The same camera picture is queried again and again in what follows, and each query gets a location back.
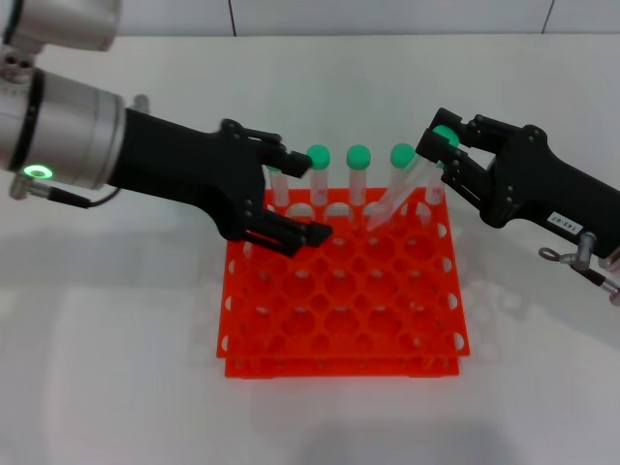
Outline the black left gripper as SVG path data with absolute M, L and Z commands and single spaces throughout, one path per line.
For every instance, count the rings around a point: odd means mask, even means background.
M 227 240 L 245 239 L 289 258 L 304 247 L 320 247 L 331 237 L 331 225 L 258 211 L 264 204 L 262 165 L 302 177 L 312 160 L 290 151 L 280 135 L 231 119 L 216 133 L 202 133 L 127 109 L 108 184 L 192 205 L 210 216 Z

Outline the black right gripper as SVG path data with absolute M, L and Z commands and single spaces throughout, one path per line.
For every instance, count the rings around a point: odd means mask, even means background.
M 495 155 L 491 197 L 487 172 L 460 146 Z M 573 244 L 581 233 L 593 233 L 598 258 L 619 248 L 619 191 L 554 155 L 540 128 L 480 114 L 464 122 L 439 108 L 417 153 L 432 166 L 441 165 L 441 180 L 480 209 L 483 222 L 493 228 L 523 219 Z

